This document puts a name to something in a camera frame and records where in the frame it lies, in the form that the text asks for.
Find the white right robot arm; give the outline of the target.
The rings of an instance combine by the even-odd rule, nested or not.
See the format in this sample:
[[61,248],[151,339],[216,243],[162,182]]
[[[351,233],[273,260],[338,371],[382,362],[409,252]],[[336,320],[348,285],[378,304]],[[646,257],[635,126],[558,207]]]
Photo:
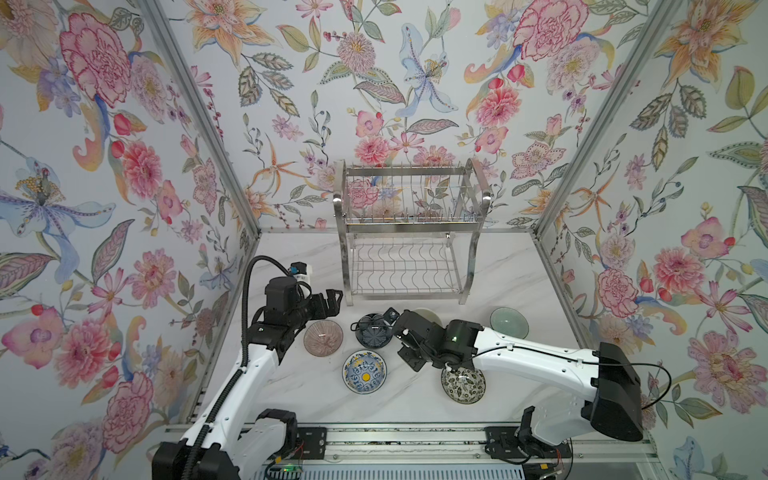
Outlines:
[[384,314],[401,341],[398,354],[415,372],[431,364],[448,371],[499,371],[558,388],[558,394],[525,409],[517,440],[554,447],[592,431],[639,442],[641,381],[620,347],[568,349],[504,335],[455,319],[440,327],[411,310]]

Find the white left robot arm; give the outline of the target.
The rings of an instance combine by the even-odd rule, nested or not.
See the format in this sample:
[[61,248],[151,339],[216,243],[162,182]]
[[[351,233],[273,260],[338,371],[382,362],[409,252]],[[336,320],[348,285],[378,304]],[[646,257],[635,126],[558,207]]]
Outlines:
[[253,405],[307,324],[340,313],[343,292],[313,293],[307,282],[281,276],[265,295],[266,304],[244,317],[243,349],[228,380],[180,440],[160,445],[153,479],[253,479],[264,464],[299,449],[295,413],[255,414]]

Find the cream white bowl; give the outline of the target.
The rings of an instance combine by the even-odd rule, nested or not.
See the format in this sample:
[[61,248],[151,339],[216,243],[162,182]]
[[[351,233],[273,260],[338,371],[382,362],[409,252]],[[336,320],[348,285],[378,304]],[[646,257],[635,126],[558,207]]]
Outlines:
[[414,313],[420,315],[424,319],[434,323],[437,326],[442,327],[443,323],[440,319],[440,317],[432,310],[427,308],[417,308],[413,310]]

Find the stainless steel dish rack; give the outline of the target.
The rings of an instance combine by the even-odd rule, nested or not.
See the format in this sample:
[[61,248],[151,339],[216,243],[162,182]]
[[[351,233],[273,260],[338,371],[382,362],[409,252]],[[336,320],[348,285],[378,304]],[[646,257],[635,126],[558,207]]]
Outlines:
[[334,165],[332,206],[349,302],[465,304],[493,194],[481,162]]

